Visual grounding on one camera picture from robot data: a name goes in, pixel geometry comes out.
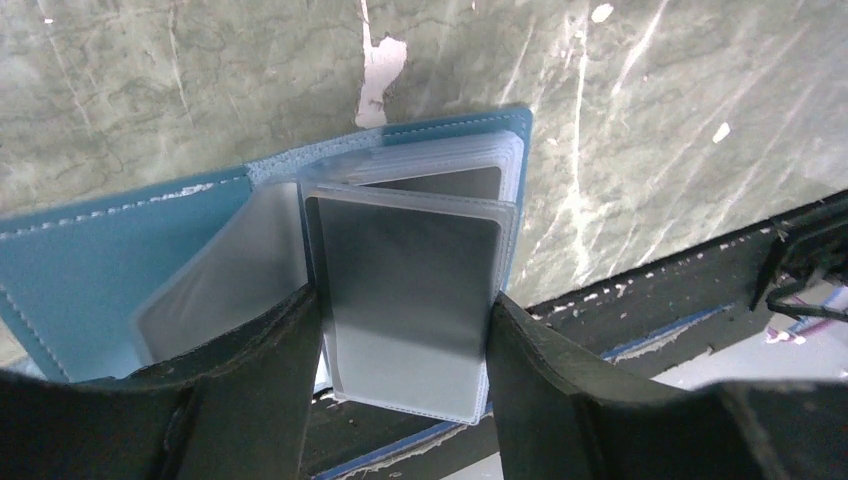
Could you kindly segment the blue card holder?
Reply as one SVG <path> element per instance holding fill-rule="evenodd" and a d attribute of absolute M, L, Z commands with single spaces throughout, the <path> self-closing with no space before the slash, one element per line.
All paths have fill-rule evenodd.
<path fill-rule="evenodd" d="M 42 374 L 124 377 L 306 283 L 340 399 L 475 424 L 533 126 L 389 125 L 1 224 L 1 316 Z"/>

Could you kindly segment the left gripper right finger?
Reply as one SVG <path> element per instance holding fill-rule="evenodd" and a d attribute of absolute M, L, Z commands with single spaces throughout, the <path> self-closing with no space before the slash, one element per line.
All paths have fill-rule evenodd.
<path fill-rule="evenodd" d="M 506 295 L 486 352 L 507 479 L 843 479 L 843 382 L 730 381 L 694 391 L 620 369 Z"/>

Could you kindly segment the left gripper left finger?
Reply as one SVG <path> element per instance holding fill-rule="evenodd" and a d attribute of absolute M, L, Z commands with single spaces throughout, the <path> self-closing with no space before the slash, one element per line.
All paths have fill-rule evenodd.
<path fill-rule="evenodd" d="M 5 479 L 295 479 L 321 344 L 305 285 L 123 379 L 1 375 Z"/>

